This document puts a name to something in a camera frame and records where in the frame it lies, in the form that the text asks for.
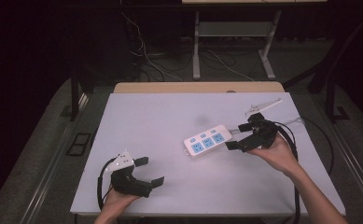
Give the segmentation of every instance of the white table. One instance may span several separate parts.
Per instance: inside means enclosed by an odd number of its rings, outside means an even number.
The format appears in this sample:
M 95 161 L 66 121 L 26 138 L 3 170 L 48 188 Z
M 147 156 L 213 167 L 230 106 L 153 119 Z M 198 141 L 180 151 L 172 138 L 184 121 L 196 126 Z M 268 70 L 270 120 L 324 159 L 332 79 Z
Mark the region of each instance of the white table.
M 282 98 L 281 104 L 262 113 L 266 119 L 287 122 L 299 117 L 285 92 L 111 94 L 71 212 L 99 213 L 97 177 L 106 161 L 128 149 L 135 159 L 149 157 L 148 165 L 134 169 L 137 179 L 165 179 L 149 198 L 134 202 L 125 216 L 267 217 L 294 213 L 292 182 L 262 159 L 240 150 L 228 151 L 225 146 L 197 159 L 183 152 L 184 139 L 218 124 L 237 128 L 246 122 L 244 112 L 251 105 L 278 98 Z M 299 122 L 288 126 L 296 136 L 300 164 L 345 214 L 305 127 Z M 249 134 L 238 133 L 233 139 Z M 103 192 L 109 180 L 110 174 L 106 174 Z M 301 213 L 306 215 L 303 203 Z

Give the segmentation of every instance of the human arm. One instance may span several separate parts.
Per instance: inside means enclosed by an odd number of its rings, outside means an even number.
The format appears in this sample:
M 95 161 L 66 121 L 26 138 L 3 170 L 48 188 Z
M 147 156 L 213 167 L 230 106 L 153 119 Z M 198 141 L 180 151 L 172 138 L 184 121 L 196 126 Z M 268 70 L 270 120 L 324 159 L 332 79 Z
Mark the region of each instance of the human arm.
M 105 200 L 102 212 L 94 221 L 94 224 L 114 224 L 123 211 L 139 196 L 122 194 L 111 189 Z
M 288 176 L 298 189 L 313 223 L 347 223 L 314 181 L 292 155 L 284 138 L 277 134 L 268 149 L 253 149 L 251 154 L 261 157 L 274 169 Z

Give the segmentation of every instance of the power outlet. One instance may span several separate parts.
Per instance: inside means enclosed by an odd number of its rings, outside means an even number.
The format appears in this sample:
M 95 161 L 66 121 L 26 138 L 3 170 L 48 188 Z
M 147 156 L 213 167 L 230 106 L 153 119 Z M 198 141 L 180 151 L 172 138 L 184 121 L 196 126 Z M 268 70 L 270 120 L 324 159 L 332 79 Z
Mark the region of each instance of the power outlet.
M 221 133 L 214 134 L 213 139 L 216 141 L 216 143 L 221 143 L 224 141 L 224 137 L 221 135 Z
M 204 146 L 206 148 L 212 147 L 214 145 L 213 140 L 211 140 L 211 138 L 205 138 L 204 140 L 202 140 L 202 142 L 204 143 Z
M 202 144 L 201 143 L 195 143 L 195 144 L 193 144 L 192 145 L 192 149 L 196 153 L 204 150 L 204 148 L 202 147 Z
M 222 146 L 231 139 L 231 134 L 224 125 L 218 125 L 205 132 L 196 134 L 184 140 L 188 154 L 191 157 L 202 155 L 216 147 Z

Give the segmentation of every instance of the black cord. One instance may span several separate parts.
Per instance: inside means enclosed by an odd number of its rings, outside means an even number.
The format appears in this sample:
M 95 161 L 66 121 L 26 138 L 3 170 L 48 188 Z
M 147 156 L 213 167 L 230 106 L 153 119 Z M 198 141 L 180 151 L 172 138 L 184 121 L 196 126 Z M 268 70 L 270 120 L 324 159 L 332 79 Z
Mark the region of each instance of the black cord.
M 108 166 L 108 164 L 113 162 L 116 158 L 113 158 L 105 163 L 105 166 L 103 167 L 102 172 L 100 173 L 100 176 L 97 178 L 97 203 L 99 204 L 100 210 L 102 210 L 103 206 L 104 206 L 103 197 L 102 197 L 103 174 L 104 174 L 105 168 Z
M 287 140 L 292 154 L 294 155 L 295 159 L 298 160 L 298 151 L 297 151 L 297 145 L 295 142 L 295 136 L 294 133 L 285 125 L 279 122 L 274 122 L 276 124 L 279 124 L 283 127 L 286 127 L 292 135 L 293 141 L 291 140 L 291 138 L 289 137 L 289 135 L 286 133 L 286 131 L 281 127 L 281 126 L 277 126 L 277 130 L 278 132 Z M 297 188 L 294 187 L 294 199 L 295 199 L 295 218 L 294 218 L 294 224 L 297 224 L 300 222 L 300 193 L 298 192 Z
M 316 123 L 312 122 L 310 119 L 307 119 L 305 117 L 300 116 L 303 120 L 307 120 L 309 121 L 311 124 L 313 124 L 315 126 L 315 128 L 317 128 L 327 139 L 328 144 L 329 144 L 329 149 L 330 149 L 330 165 L 329 168 L 327 170 L 327 173 L 330 175 L 332 173 L 332 168 L 333 168 L 333 164 L 335 162 L 335 152 L 333 150 L 333 146 L 332 143 L 330 142 L 329 137 L 327 136 L 327 134 L 324 132 L 324 130 L 322 128 L 320 128 Z
M 108 190 L 108 192 L 105 194 L 105 196 L 102 198 L 102 201 L 105 200 L 105 197 L 107 196 L 107 194 L 109 193 L 109 191 L 111 191 L 111 189 L 113 189 L 114 187 L 111 186 L 111 188 Z

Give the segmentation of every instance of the gray carpet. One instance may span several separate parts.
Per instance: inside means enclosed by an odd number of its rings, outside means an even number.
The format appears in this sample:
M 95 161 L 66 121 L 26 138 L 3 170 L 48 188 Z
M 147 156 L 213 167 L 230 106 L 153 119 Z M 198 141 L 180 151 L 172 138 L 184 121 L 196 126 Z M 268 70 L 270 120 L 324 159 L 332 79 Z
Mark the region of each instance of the gray carpet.
M 167 69 L 166 73 L 172 76 L 165 75 L 165 81 L 177 81 L 176 78 L 173 78 L 174 76 L 180 76 L 184 81 L 193 81 L 191 62 L 189 62 L 190 42 L 186 41 L 184 45 L 182 48 L 184 53 L 171 56 L 162 55 L 162 49 L 149 49 L 149 53 L 152 54 L 149 56 L 152 62 L 163 71 Z M 202 81 L 247 81 L 247 78 L 224 69 L 216 56 L 207 50 L 218 52 L 217 56 L 233 70 L 258 81 L 266 80 L 257 54 L 257 50 L 261 46 L 263 46 L 263 42 L 256 39 L 226 44 L 203 41 L 200 45 Z M 269 59 L 277 81 L 289 80 L 318 63 L 326 55 L 330 46 L 331 41 L 328 40 L 303 43 L 298 41 L 274 42 Z M 141 74 L 141 81 L 148 81 L 148 78 L 150 81 L 161 80 L 161 74 L 152 67 L 144 65 L 143 69 L 145 73 Z M 289 91 L 300 114 L 321 127 L 331 140 L 334 146 L 335 162 L 330 177 L 346 207 L 349 222 L 363 223 L 363 192 L 343 159 L 341 146 L 330 128 L 330 122 L 323 116 L 325 93 L 311 95 L 306 90 L 308 83 L 309 78 L 306 78 L 290 88 Z M 113 87 L 96 88 L 95 92 L 88 96 L 89 101 L 83 106 L 82 112 L 74 122 L 70 122 L 68 117 L 61 117 L 64 108 L 70 105 L 69 89 L 70 83 L 67 81 L 54 95 L 12 174 L 3 186 L 0 193 L 0 223 L 18 223 L 21 220 L 22 223 L 75 222 L 76 217 L 69 210 L 89 156 L 91 140 L 83 156 L 70 157 L 65 153 L 73 143 L 76 134 L 90 133 L 92 139 L 100 123 L 107 97 Z M 363 114 L 340 88 L 336 91 L 336 105 L 342 106 L 350 119 L 337 121 L 334 126 L 340 130 L 363 168 Z M 310 122 L 306 122 L 306 128 L 322 162 L 329 168 L 330 150 L 325 136 Z M 50 180 L 42 182 L 43 176 L 50 177 Z M 33 206 L 29 206 L 29 202 L 35 195 L 39 195 L 42 200 L 37 200 Z M 94 217 L 77 216 L 77 223 L 92 223 L 93 220 Z M 178 219 L 177 222 L 174 219 L 140 220 L 140 222 L 143 221 L 145 223 L 192 223 L 194 220 Z M 207 219 L 200 219 L 199 223 L 204 223 L 204 221 L 210 223 L 210 220 Z M 223 219 L 222 221 L 223 223 L 248 223 L 246 219 Z M 271 223 L 277 223 L 276 221 L 277 219 L 270 220 Z M 300 223 L 310 223 L 310 220 L 308 217 L 303 217 Z

